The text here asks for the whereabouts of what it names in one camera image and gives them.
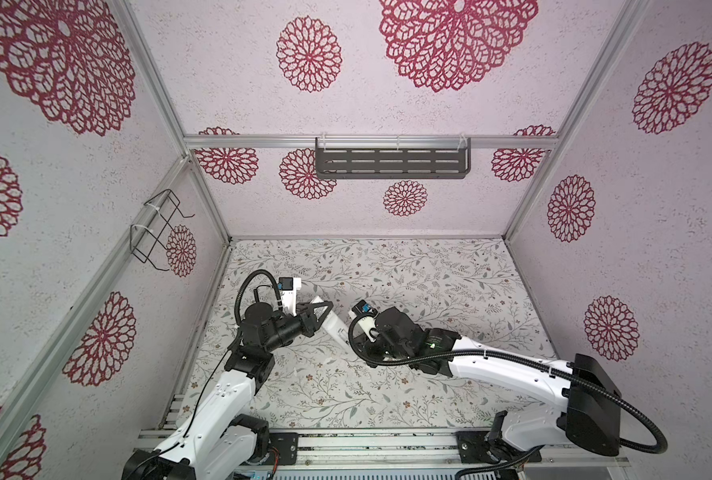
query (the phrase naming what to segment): metal grille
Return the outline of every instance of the metal grille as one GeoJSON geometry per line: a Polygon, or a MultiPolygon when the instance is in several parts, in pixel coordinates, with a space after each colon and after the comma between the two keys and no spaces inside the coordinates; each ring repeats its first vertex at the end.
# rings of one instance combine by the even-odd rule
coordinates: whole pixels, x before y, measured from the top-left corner
{"type": "Polygon", "coordinates": [[[460,179],[470,172],[470,138],[456,149],[329,149],[316,139],[316,174],[325,180],[460,179]]]}
{"type": "MultiPolygon", "coordinates": [[[[458,468],[426,468],[417,470],[279,470],[274,480],[454,480],[458,468]]],[[[268,472],[257,472],[254,480],[265,480],[268,472]]],[[[466,480],[496,480],[493,473],[466,475],[466,480]]]]}

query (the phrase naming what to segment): black wire rack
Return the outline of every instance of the black wire rack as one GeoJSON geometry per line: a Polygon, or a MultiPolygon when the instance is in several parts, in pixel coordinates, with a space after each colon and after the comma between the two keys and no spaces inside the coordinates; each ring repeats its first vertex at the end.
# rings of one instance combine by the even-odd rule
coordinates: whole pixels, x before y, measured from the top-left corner
{"type": "Polygon", "coordinates": [[[164,250],[168,250],[166,245],[164,245],[160,241],[161,235],[164,234],[164,232],[167,230],[167,227],[169,227],[169,230],[174,230],[174,227],[171,225],[171,218],[174,216],[174,214],[179,214],[183,218],[192,218],[196,214],[192,215],[185,215],[182,213],[182,210],[180,210],[180,199],[178,196],[171,190],[171,189],[166,189],[162,190],[158,194],[154,195],[151,197],[148,201],[144,203],[145,206],[149,206],[150,208],[156,210],[156,215],[153,217],[153,219],[150,220],[148,225],[140,225],[140,224],[132,224],[129,226],[129,251],[131,252],[132,255],[134,255],[137,260],[142,262],[143,264],[151,264],[153,268],[156,270],[160,270],[162,272],[169,272],[169,268],[159,268],[156,266],[156,264],[153,262],[153,260],[150,258],[150,255],[153,253],[153,249],[156,247],[156,245],[161,245],[161,247],[164,250]],[[168,216],[165,216],[164,214],[161,213],[162,210],[165,209],[166,206],[171,204],[173,206],[172,211],[168,214],[168,216]],[[153,224],[153,220],[156,218],[161,218],[164,220],[164,224],[161,225],[160,231],[158,233],[155,233],[151,228],[150,225],[153,224]],[[134,234],[139,230],[142,229],[142,236],[138,239],[137,243],[134,242],[134,234]],[[142,243],[142,241],[150,236],[153,238],[153,243],[150,245],[150,248],[148,249],[147,252],[140,250],[139,246],[142,243]]]}

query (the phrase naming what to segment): floral print mat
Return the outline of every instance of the floral print mat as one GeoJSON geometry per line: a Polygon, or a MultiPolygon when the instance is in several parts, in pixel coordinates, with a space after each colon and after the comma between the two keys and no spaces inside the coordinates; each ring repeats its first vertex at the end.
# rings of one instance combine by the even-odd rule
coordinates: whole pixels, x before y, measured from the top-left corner
{"type": "MultiPolygon", "coordinates": [[[[331,300],[345,323],[351,307],[365,299],[379,310],[396,306],[423,327],[455,330],[524,355],[555,356],[502,240],[242,240],[233,248],[180,424],[235,336],[239,285],[260,268],[302,277],[297,301],[331,300]]],[[[267,280],[250,284],[242,312],[261,283],[267,280]]],[[[273,298],[271,289],[259,291],[265,301],[273,298]]],[[[244,410],[272,428],[482,427],[500,410],[536,402],[485,382],[406,366],[371,369],[322,330],[274,355],[271,378],[244,410]]]]}

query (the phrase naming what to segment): floral tabletop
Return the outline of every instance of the floral tabletop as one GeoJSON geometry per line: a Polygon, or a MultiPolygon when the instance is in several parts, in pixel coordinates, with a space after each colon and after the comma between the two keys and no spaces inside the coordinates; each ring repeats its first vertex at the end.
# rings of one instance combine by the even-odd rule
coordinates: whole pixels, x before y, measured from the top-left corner
{"type": "MultiPolygon", "coordinates": [[[[259,268],[302,277],[297,301],[331,300],[346,323],[351,306],[365,299],[379,310],[395,306],[423,327],[525,355],[555,355],[501,240],[243,240],[233,248],[178,423],[233,340],[238,286],[259,268]]],[[[250,284],[242,312],[264,282],[257,277],[250,284]]],[[[271,300],[270,289],[259,291],[271,300]]],[[[322,330],[274,356],[271,378],[245,408],[272,428],[482,427],[500,410],[536,402],[489,383],[406,366],[371,369],[322,330]]]]}

